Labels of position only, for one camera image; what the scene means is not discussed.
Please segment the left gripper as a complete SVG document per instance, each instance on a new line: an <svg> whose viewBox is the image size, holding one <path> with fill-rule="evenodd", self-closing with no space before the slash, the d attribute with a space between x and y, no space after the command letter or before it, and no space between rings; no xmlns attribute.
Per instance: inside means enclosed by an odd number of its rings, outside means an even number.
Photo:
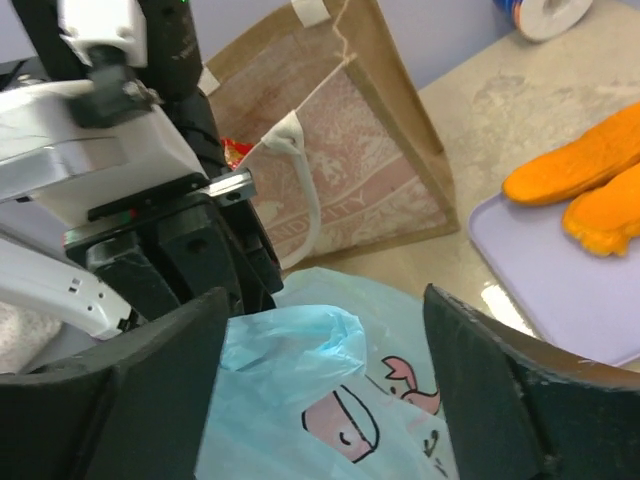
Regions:
<svg viewBox="0 0 640 480"><path fill-rule="evenodd" d="M231 316L270 310L282 273L255 193L249 170L226 169L94 207L64 237L66 256L89 272L3 239L1 300L98 340L130 330L133 309L155 320L213 288Z"/></svg>

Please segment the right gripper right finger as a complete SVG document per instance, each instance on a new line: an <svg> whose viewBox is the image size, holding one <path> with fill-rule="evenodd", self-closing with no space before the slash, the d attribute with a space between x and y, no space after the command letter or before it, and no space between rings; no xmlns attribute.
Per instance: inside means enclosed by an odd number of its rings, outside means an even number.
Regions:
<svg viewBox="0 0 640 480"><path fill-rule="evenodd" d="M636 479L639 375L428 285L423 318L463 479Z"/></svg>

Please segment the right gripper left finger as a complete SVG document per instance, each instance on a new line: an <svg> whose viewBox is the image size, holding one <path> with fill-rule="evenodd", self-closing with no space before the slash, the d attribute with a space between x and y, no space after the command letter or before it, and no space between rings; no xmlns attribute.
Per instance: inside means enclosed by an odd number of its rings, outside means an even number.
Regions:
<svg viewBox="0 0 640 480"><path fill-rule="evenodd" d="M77 355L2 375L2 478L194 478L228 318L215 288Z"/></svg>

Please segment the blue plastic bag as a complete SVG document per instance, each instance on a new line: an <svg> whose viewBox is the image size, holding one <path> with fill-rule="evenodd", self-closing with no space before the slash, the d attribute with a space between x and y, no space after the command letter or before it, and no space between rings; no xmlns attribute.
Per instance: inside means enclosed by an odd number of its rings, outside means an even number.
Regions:
<svg viewBox="0 0 640 480"><path fill-rule="evenodd" d="M421 302L312 268L228 325L196 477L455 479Z"/></svg>

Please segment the red snack packet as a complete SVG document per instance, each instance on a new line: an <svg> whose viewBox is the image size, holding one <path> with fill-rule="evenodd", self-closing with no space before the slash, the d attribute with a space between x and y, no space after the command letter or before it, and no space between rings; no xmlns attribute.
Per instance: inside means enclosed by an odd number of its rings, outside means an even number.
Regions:
<svg viewBox="0 0 640 480"><path fill-rule="evenodd" d="M240 142L228 137L221 138L226 164L235 170L244 161L244 158L254 148L252 143Z"/></svg>

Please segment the brown paper grocery bag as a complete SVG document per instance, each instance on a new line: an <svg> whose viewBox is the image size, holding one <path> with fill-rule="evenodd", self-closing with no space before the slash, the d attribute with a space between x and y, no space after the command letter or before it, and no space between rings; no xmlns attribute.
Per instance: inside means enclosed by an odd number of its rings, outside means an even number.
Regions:
<svg viewBox="0 0 640 480"><path fill-rule="evenodd" d="M248 147L280 265L459 223L443 146L374 1L292 1L205 63L220 135Z"/></svg>

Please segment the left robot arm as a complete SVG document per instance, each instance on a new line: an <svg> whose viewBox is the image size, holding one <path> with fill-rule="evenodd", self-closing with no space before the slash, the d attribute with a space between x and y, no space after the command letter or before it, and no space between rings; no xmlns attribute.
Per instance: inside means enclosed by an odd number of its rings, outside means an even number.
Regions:
<svg viewBox="0 0 640 480"><path fill-rule="evenodd" d="M214 288L274 307L249 171L224 160L185 1L17 1L45 76L1 94L1 199L66 225L1 235L1 298L106 340Z"/></svg>

